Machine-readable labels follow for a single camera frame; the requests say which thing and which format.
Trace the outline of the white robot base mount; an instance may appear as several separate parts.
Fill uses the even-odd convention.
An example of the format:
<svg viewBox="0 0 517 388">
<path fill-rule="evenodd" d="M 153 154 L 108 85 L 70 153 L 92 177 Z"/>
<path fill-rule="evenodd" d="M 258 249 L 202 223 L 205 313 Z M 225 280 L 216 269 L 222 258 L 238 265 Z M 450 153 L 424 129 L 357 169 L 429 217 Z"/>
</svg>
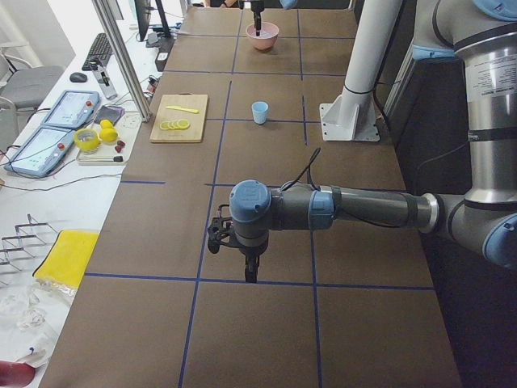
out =
<svg viewBox="0 0 517 388">
<path fill-rule="evenodd" d="M 401 1 L 364 2 L 341 94 L 320 105 L 324 141 L 380 140 L 372 93 Z"/>
</svg>

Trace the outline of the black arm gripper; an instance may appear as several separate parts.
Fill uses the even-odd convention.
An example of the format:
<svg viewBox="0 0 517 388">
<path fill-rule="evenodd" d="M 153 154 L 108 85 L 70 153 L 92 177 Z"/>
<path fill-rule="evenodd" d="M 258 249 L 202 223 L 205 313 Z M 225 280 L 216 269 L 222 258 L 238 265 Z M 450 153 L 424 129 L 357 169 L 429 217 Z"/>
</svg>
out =
<svg viewBox="0 0 517 388">
<path fill-rule="evenodd" d="M 239 251 L 246 257 L 245 280 L 247 283 L 256 283 L 259 269 L 259 256 L 267 249 L 267 241 L 258 246 L 247 247 L 241 245 Z"/>
</svg>

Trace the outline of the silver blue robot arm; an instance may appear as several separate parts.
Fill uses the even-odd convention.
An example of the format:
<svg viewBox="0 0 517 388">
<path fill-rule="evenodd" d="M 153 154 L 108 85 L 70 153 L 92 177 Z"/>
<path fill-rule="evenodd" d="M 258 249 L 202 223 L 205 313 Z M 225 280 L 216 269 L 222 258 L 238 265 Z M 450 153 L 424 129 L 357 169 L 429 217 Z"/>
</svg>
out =
<svg viewBox="0 0 517 388">
<path fill-rule="evenodd" d="M 373 91 L 401 10 L 399 1 L 367 1 L 342 92 L 319 107 L 322 137 L 337 154 L 343 179 L 316 185 L 292 179 L 278 188 L 238 183 L 229 216 L 209 228 L 208 248 L 238 249 L 244 276 L 257 280 L 273 230 L 326 230 L 338 219 L 437 233 L 504 268 L 516 266 L 516 4 L 513 1 L 420 1 L 414 21 L 415 60 L 464 63 L 472 186 L 463 195 L 383 191 L 389 169 L 369 142 L 376 132 Z"/>
</svg>

